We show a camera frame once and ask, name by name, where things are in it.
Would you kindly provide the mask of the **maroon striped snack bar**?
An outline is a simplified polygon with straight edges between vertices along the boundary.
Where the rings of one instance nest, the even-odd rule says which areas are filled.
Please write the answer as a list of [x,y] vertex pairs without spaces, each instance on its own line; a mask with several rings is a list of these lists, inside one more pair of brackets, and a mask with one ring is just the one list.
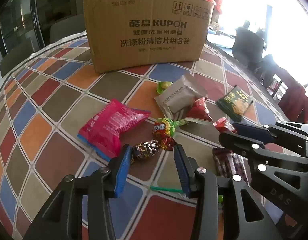
[[243,157],[226,148],[213,148],[216,173],[220,177],[230,178],[238,174],[249,185]]

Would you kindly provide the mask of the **green red lollipop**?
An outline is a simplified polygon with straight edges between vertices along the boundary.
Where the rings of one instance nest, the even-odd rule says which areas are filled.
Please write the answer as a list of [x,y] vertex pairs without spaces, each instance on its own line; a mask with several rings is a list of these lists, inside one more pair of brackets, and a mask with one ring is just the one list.
[[173,136],[179,126],[187,124],[187,120],[172,120],[170,118],[158,118],[153,126],[153,136],[159,142],[162,149],[172,151],[177,144]]

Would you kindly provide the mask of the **red cloth on chair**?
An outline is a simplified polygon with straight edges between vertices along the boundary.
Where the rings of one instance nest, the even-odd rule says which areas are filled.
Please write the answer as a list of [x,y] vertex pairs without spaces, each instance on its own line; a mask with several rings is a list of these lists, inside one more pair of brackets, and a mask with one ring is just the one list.
[[283,82],[287,90],[279,101],[279,107],[290,121],[306,124],[308,122],[308,97],[305,88],[293,78],[288,78]]

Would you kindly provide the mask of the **small red candy packet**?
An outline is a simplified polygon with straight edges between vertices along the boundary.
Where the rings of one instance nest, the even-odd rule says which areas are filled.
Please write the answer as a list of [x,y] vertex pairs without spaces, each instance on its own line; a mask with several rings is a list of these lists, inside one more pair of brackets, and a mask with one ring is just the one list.
[[217,121],[213,122],[213,126],[219,131],[219,133],[237,133],[235,127],[225,117],[221,117]]

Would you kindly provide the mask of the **dark green chips packet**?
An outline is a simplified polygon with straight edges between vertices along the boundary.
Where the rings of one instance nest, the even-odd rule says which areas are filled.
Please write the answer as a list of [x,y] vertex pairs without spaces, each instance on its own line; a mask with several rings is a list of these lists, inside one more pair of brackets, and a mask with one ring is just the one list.
[[241,122],[253,99],[243,89],[235,85],[216,105],[235,122]]

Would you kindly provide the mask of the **red snack packet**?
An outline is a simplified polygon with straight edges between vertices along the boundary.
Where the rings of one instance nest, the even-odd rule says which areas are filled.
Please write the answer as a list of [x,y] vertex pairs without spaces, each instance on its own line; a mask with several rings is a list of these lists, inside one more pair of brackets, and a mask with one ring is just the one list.
[[206,98],[197,99],[191,110],[186,114],[185,120],[201,125],[206,125],[213,122],[207,108]]

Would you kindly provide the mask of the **brown foil candy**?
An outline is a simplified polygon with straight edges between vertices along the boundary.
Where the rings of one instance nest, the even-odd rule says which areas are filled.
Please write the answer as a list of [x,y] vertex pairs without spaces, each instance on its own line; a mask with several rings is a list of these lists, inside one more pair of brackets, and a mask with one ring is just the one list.
[[153,157],[159,149],[159,142],[155,139],[138,143],[132,147],[131,163]]

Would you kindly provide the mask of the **pink snack bag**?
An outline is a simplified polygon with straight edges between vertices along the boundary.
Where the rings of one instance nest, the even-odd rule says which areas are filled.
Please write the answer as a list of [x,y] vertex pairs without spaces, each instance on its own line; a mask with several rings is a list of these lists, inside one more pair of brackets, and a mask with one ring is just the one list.
[[120,135],[138,126],[150,115],[150,111],[130,108],[113,99],[79,129],[77,137],[91,146],[102,159],[110,161],[121,151]]

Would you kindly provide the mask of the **grey foil snack pouch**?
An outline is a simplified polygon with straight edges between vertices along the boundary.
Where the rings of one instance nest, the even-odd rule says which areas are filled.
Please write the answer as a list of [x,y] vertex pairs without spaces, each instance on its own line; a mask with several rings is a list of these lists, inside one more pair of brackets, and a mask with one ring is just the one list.
[[173,119],[176,113],[191,107],[194,101],[205,96],[208,96],[207,90],[194,76],[185,74],[155,97],[155,101],[164,116]]

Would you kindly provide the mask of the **colourful checkered tablecloth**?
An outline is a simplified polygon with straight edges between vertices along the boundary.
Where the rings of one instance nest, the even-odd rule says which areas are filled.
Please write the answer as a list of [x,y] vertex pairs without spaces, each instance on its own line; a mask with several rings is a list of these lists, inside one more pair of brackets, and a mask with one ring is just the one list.
[[[14,239],[30,223],[67,174],[88,176],[106,165],[78,137],[79,129],[117,99],[151,112],[121,137],[135,145],[152,137],[163,113],[155,102],[157,85],[191,74],[207,90],[214,119],[224,116],[216,101],[235,85],[253,99],[243,117],[248,124],[284,119],[278,105],[221,51],[204,46],[195,62],[153,64],[107,74],[94,71],[85,36],[54,44],[37,53],[0,82],[0,222]],[[179,189],[172,153],[130,167],[123,194],[110,202],[117,239],[188,239],[195,202],[180,193],[152,191],[150,186]]]

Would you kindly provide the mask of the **dark chair by window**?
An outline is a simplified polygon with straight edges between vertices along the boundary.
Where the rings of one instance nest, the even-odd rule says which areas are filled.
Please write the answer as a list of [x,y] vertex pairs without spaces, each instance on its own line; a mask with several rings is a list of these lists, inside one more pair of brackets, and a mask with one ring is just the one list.
[[236,29],[236,38],[232,46],[232,54],[243,66],[257,63],[262,59],[264,39],[256,33],[244,28]]

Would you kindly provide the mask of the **green wrapped candy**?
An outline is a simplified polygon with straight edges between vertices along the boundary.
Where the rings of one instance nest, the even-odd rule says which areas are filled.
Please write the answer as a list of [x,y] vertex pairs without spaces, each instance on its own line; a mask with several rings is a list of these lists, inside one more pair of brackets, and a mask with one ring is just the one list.
[[167,88],[169,88],[173,83],[170,81],[161,81],[157,86],[157,93],[162,94]]

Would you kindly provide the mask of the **red bow decoration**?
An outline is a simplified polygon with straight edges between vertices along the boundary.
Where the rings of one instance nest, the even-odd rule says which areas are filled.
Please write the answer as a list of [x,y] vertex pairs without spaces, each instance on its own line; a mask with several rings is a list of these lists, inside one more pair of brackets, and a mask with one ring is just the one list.
[[222,13],[222,0],[207,0],[208,2],[211,2],[214,4],[214,10],[217,11],[219,14]]

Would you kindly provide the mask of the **brown cardboard box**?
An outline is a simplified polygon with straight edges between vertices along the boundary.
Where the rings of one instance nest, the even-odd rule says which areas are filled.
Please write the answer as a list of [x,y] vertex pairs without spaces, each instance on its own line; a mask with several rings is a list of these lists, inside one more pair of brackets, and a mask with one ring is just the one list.
[[207,0],[83,0],[95,71],[198,60],[213,8]]

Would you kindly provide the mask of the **dark grey dining chair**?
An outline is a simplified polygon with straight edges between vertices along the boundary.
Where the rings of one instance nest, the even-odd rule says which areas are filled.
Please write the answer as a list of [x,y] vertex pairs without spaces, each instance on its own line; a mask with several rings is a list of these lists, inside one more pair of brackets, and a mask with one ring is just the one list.
[[21,63],[23,60],[30,57],[34,53],[33,43],[30,38],[26,38],[21,44],[13,48],[1,61],[0,71],[2,77],[4,77],[15,66]]

